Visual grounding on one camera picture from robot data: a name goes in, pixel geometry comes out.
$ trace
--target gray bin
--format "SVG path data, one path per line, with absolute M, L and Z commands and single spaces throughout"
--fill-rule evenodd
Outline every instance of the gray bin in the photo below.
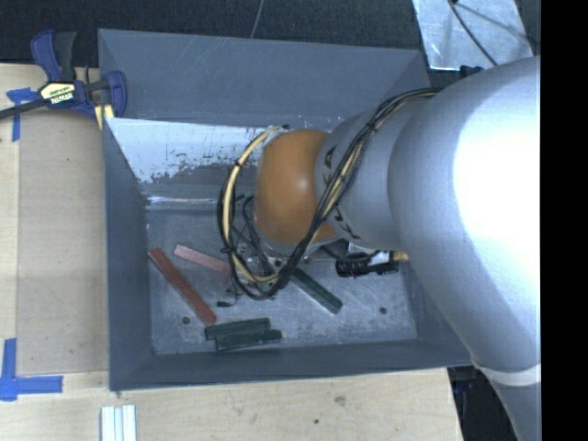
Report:
M 314 254 L 301 269 L 344 307 L 331 314 L 290 283 L 275 300 L 226 293 L 227 277 L 173 255 L 222 258 L 216 199 L 235 155 L 269 124 L 331 130 L 385 97 L 428 86 L 418 51 L 100 32 L 100 68 L 127 77 L 124 119 L 104 126 L 110 388 L 329 377 L 469 364 L 410 265 L 340 278 Z M 253 189 L 255 161 L 239 179 Z M 279 344 L 218 353 L 204 323 L 147 252 L 161 248 L 219 317 L 269 317 Z

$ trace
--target wooden table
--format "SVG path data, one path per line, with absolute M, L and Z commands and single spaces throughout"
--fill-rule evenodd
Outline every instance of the wooden table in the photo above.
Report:
M 4 95 L 7 89 L 24 86 L 36 88 L 43 82 L 44 74 L 35 66 L 0 64 L 0 108 L 11 106 Z M 34 129 L 43 129 L 43 126 L 52 126 L 55 129 L 61 122 L 65 125 L 75 120 L 72 113 L 40 111 L 28 118 L 23 116 L 22 135 L 33 135 Z M 19 268 L 18 259 L 28 259 L 23 254 L 29 253 L 31 246 L 31 239 L 28 237 L 26 249 L 21 247 L 18 256 L 18 172 L 19 168 L 22 172 L 27 172 L 28 185 L 34 183 L 35 178 L 31 178 L 31 175 L 37 175 L 36 171 L 39 172 L 39 177 L 48 172 L 41 171 L 46 170 L 43 168 L 32 170 L 30 165 L 19 162 L 20 144 L 11 142 L 11 132 L 12 119 L 0 121 L 0 352 L 3 339 L 17 336 L 19 321 L 18 335 L 26 331 L 23 327 L 27 325 L 33 325 L 33 335 L 46 334 L 42 337 L 44 343 L 34 342 L 34 347 L 26 348 L 28 355 L 35 351 L 44 352 L 48 364 L 51 363 L 56 369 L 59 369 L 59 351 L 69 356 L 62 358 L 62 372 L 66 373 L 63 393 L 20 396 L 14 402 L 0 401 L 0 439 L 98 439 L 101 407 L 125 404 L 136 406 L 138 439 L 141 441 L 463 439 L 444 369 L 348 378 L 110 392 L 102 354 L 107 351 L 103 349 L 106 328 L 103 313 L 88 316 L 83 311 L 73 311 L 76 305 L 75 292 L 67 294 L 68 300 L 64 302 L 61 314 L 54 308 L 43 310 L 47 300 L 52 299 L 49 293 L 42 295 L 30 292 L 29 288 L 23 289 L 29 295 L 26 301 L 17 298 L 17 282 L 26 282 L 30 286 L 27 281 L 30 278 L 28 269 L 23 271 L 22 267 Z M 59 184 L 60 171 L 53 171 L 51 174 L 55 175 L 55 181 Z M 69 186 L 75 184 L 75 178 L 68 179 L 66 183 Z M 21 191 L 22 204 L 28 204 L 29 197 L 25 196 L 27 194 L 28 190 Z M 87 199 L 87 194 L 81 195 L 79 200 L 83 201 L 84 198 Z M 35 213 L 39 215 L 45 209 L 56 207 L 55 204 L 59 206 L 59 201 L 47 201 L 46 204 L 44 201 L 35 201 L 33 206 L 36 208 Z M 21 211 L 21 214 L 24 213 L 30 214 L 30 211 Z M 69 214 L 75 214 L 75 211 L 70 210 Z M 61 222 L 52 219 L 54 218 L 47 217 L 45 221 L 57 224 L 50 232 L 58 243 L 62 230 L 59 224 L 68 228 L 67 221 L 72 221 L 72 218 L 62 218 Z M 39 240 L 42 237 L 44 246 L 51 248 L 46 233 L 47 231 L 40 231 Z M 77 248 L 76 253 L 87 253 L 83 246 Z M 75 279 L 69 282 L 63 274 L 65 287 L 72 286 L 74 282 Z M 32 316 L 22 318 L 23 315 L 31 315 L 31 309 L 34 310 Z M 104 321 L 96 324 L 88 321 L 90 318 Z M 70 340 L 79 340 L 78 353 L 73 349 L 67 350 L 65 346 L 60 347 L 62 342 L 55 336 L 59 332 L 51 332 L 51 328 L 60 326 L 81 329 L 77 333 L 72 331 L 70 335 Z M 20 361 L 20 366 L 34 368 L 23 361 Z

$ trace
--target red stick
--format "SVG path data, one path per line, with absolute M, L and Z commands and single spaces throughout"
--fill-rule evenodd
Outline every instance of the red stick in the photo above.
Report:
M 169 261 L 159 248 L 153 248 L 148 254 L 149 258 L 165 276 L 165 279 L 175 288 L 184 298 L 188 305 L 194 309 L 197 316 L 206 325 L 212 325 L 217 321 L 217 316 L 210 309 L 207 303 L 192 289 L 187 279 L 180 273 Z
M 197 265 L 205 266 L 208 269 L 218 271 L 223 275 L 231 275 L 231 267 L 228 263 L 221 261 L 213 256 L 203 254 L 198 250 L 178 244 L 175 246 L 174 255 L 184 258 L 185 260 L 196 263 Z

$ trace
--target floor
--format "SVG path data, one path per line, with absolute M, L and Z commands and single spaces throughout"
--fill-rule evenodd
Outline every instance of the floor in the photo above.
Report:
M 541 0 L 515 1 L 539 54 Z M 422 48 L 411 0 L 0 0 L 0 17 L 2 62 L 32 62 L 30 39 L 46 28 L 77 31 L 73 64 L 91 67 L 98 66 L 98 28 L 244 38 L 254 30 L 254 37 L 267 40 Z M 430 77 L 433 85 L 445 86 L 457 81 L 458 74 Z M 450 369 L 449 375 L 466 440 L 515 439 L 481 373 L 467 367 Z

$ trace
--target bin floor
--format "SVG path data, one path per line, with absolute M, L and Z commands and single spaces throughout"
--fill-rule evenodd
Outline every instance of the bin floor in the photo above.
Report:
M 149 247 L 161 248 L 195 291 L 218 316 L 217 323 L 268 317 L 281 330 L 284 346 L 336 345 L 413 339 L 416 331 L 402 273 L 340 278 L 330 257 L 311 255 L 300 268 L 343 303 L 331 314 L 291 281 L 272 300 L 241 296 L 233 303 L 229 277 L 174 256 L 178 243 L 223 258 L 214 206 L 196 211 L 157 210 L 147 213 Z M 163 275 L 150 265 L 153 351 L 156 354 L 215 351 L 204 337 L 205 325 Z

